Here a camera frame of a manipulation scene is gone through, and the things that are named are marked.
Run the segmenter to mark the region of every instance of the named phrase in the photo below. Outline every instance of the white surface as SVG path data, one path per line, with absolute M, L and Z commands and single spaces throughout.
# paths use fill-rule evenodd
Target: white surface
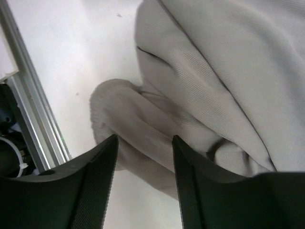
M 111 78 L 140 84 L 134 20 L 140 0 L 9 0 L 73 156 L 94 145 L 89 98 Z M 178 201 L 116 172 L 105 229 L 180 229 Z
M 0 25 L 0 82 L 18 71 L 3 29 Z

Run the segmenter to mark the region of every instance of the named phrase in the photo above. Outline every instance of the black plastic part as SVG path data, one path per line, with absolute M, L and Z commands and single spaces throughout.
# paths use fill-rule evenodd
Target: black plastic part
M 305 173 L 246 178 L 173 139 L 184 229 L 299 229 L 305 226 Z
M 0 90 L 0 133 L 6 131 L 16 123 L 10 105 L 6 100 L 5 94 Z
M 100 229 L 117 151 L 113 135 L 52 172 L 0 177 L 0 228 Z
M 19 160 L 10 145 L 0 140 L 0 176 L 7 177 L 19 170 Z

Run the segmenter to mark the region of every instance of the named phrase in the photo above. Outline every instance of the white panel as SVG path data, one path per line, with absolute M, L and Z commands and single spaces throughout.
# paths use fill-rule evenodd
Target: white panel
M 9 44 L 0 25 L 0 82 L 18 71 Z

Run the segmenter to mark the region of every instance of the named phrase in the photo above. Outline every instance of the metal strip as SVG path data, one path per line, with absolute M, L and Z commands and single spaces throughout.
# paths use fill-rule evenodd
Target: metal strip
M 19 103 L 44 168 L 61 165 L 71 156 L 6 0 L 0 1 L 0 22 L 20 70 L 7 84 Z

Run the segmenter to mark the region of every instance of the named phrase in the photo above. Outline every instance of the wire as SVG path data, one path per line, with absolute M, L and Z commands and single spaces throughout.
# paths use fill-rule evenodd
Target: wire
M 4 137 L 1 137 L 1 136 L 0 136 L 0 141 L 3 141 L 5 143 L 9 144 L 10 147 L 12 147 L 12 149 L 15 151 L 15 153 L 16 153 L 16 155 L 18 157 L 18 160 L 19 160 L 19 173 L 18 173 L 17 177 L 21 177 L 21 175 L 23 173 L 23 170 L 26 167 L 28 167 L 28 164 L 23 162 L 22 155 L 21 155 L 19 149 L 17 148 L 17 146 L 14 143 L 12 143 L 10 140 L 8 140 L 8 139 L 6 139 Z

